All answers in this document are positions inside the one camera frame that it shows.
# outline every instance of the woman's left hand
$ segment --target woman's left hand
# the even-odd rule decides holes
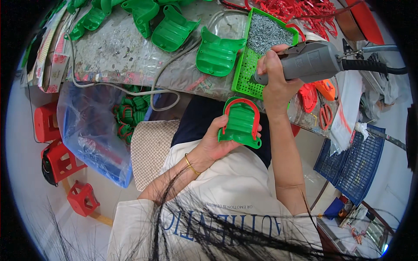
[[[242,144],[233,140],[224,140],[218,142],[218,131],[220,128],[228,123],[228,116],[222,115],[221,117],[215,118],[210,124],[206,134],[200,143],[189,153],[187,158],[193,158],[194,162],[202,164],[200,171],[205,171],[209,168],[216,160],[222,158],[228,154],[231,150],[242,146]],[[261,125],[258,125],[257,137],[261,137],[259,133],[261,131]]]

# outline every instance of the scissors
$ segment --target scissors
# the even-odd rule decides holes
[[[322,94],[318,93],[321,108],[319,109],[319,125],[326,130],[332,124],[333,114],[331,107],[322,101]]]

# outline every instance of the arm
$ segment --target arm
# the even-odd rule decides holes
[[[257,64],[259,74],[268,73],[268,85],[263,89],[264,106],[270,123],[271,156],[276,197],[292,215],[306,213],[305,181],[302,163],[292,134],[287,105],[302,87],[300,79],[286,81],[277,52],[288,46],[273,46]]]
[[[218,142],[218,130],[228,122],[228,116],[215,118],[209,126],[201,142],[187,155],[190,165],[199,173],[207,170],[217,160],[231,150],[242,145],[233,140]],[[189,167],[183,157],[171,169],[154,179],[137,199],[149,199],[157,205],[173,199],[198,175]]]

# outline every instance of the dark blue shorts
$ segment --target dark blue shorts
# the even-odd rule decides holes
[[[181,118],[177,132],[174,134],[171,146],[192,142],[203,138],[213,119],[224,113],[224,101],[216,101],[202,96],[193,96]],[[261,134],[261,147],[252,150],[268,168],[271,162],[270,129],[267,115],[260,113],[260,124],[263,127]]]

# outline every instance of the pile of red plastic straps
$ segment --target pile of red plastic straps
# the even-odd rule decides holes
[[[326,34],[328,31],[332,36],[337,36],[337,29],[334,24],[333,14],[336,8],[329,0],[254,0],[259,3],[261,10],[288,23],[290,19],[299,18],[309,25],[303,26],[329,41]]]

